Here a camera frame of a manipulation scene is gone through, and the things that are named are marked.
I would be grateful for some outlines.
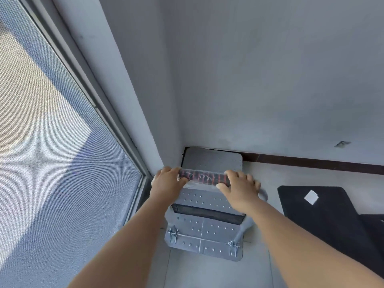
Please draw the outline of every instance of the brown baseboard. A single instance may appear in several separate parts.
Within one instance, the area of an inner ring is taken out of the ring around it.
[[[305,167],[315,169],[337,170],[366,174],[384,175],[384,166],[381,165],[368,165],[349,162],[338,162],[334,160],[316,160],[316,159],[304,159],[298,157],[283,157],[281,155],[264,155],[254,154],[251,152],[236,152],[241,154],[243,161],[257,162],[276,165],[287,165],[294,167]]]

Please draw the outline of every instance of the person's left hand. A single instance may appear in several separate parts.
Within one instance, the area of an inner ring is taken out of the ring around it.
[[[171,169],[168,166],[158,170],[151,183],[152,189],[149,198],[164,202],[167,206],[174,203],[180,190],[189,181],[187,178],[177,180],[179,170],[180,167]]]

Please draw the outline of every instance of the forearm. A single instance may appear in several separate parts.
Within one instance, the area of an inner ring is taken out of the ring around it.
[[[69,288],[144,287],[168,205],[149,198]]]
[[[305,231],[262,200],[250,215],[290,287],[383,287],[384,280]]]

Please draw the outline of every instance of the finger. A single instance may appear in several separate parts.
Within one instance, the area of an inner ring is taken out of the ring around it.
[[[250,181],[251,183],[253,182],[253,177],[251,174],[247,174],[247,180]]]
[[[161,170],[158,170],[156,175],[153,177],[151,184],[153,184],[153,182],[157,179],[157,177],[160,175],[160,173],[161,173]]]
[[[178,174],[179,171],[180,171],[180,169],[181,169],[180,167],[175,167],[175,168],[172,168],[172,169],[170,170],[170,172]]]
[[[256,187],[257,190],[259,190],[260,187],[262,186],[262,184],[258,180],[255,180],[254,184],[255,184],[255,187]]]
[[[225,197],[231,193],[231,190],[224,183],[219,183],[216,185],[216,187],[224,194]]]
[[[187,178],[181,178],[180,180],[179,180],[179,186],[182,188],[182,187],[184,187],[185,186],[185,184],[186,183],[188,183],[189,182],[189,180],[187,179]]]
[[[237,178],[237,173],[232,170],[225,171],[224,174],[228,176],[229,181],[235,180]]]
[[[241,179],[246,178],[245,174],[242,171],[237,171],[237,174],[238,174],[239,178],[241,178]]]
[[[161,173],[166,173],[166,172],[169,172],[171,170],[171,168],[169,166],[165,166],[162,170],[161,170]]]

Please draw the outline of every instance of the black mesh strip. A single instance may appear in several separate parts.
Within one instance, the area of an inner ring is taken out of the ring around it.
[[[172,209],[175,213],[200,216],[237,225],[240,225],[245,218],[245,215],[236,215],[205,208],[190,207],[181,204],[172,204]]]

